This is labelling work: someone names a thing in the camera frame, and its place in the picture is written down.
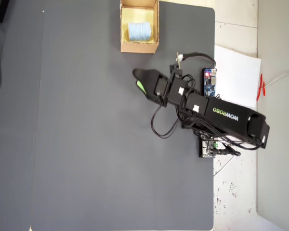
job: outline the white label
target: white label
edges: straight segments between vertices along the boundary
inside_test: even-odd
[[[183,92],[184,92],[184,88],[181,88],[181,87],[180,87],[178,93],[179,93],[180,95],[183,95]]]
[[[199,106],[194,104],[193,111],[194,112],[199,112]]]

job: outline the black mat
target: black mat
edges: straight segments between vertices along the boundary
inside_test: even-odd
[[[161,2],[157,53],[131,54],[119,51],[117,0],[39,2],[12,1],[0,44],[0,230],[211,229],[213,161],[191,131],[154,135],[157,105],[131,71],[169,75],[177,51],[213,56],[214,11]],[[207,65],[183,70],[199,84]],[[169,105],[156,129],[175,119]]]

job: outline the robotic arm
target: robotic arm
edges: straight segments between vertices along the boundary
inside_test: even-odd
[[[148,100],[160,107],[166,107],[168,103],[176,107],[182,128],[192,129],[202,140],[223,143],[225,149],[210,148],[209,153],[213,157],[216,154],[240,155],[231,145],[247,150],[265,148],[269,126],[264,115],[219,98],[202,96],[194,89],[196,82],[191,75],[183,76],[179,62],[170,66],[170,72],[170,78],[157,70],[134,69],[133,75],[137,79],[138,88]],[[242,146],[243,143],[253,147],[247,148]]]

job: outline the blue circuit board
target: blue circuit board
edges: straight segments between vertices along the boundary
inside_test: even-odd
[[[204,95],[215,97],[216,69],[205,69],[204,71]]]

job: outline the red object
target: red object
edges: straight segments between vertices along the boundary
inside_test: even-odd
[[[265,83],[263,81],[263,85],[262,85],[262,91],[263,91],[263,96],[265,96]]]
[[[260,76],[260,85],[259,85],[259,89],[258,89],[257,101],[260,98],[261,88],[262,88],[262,74]]]

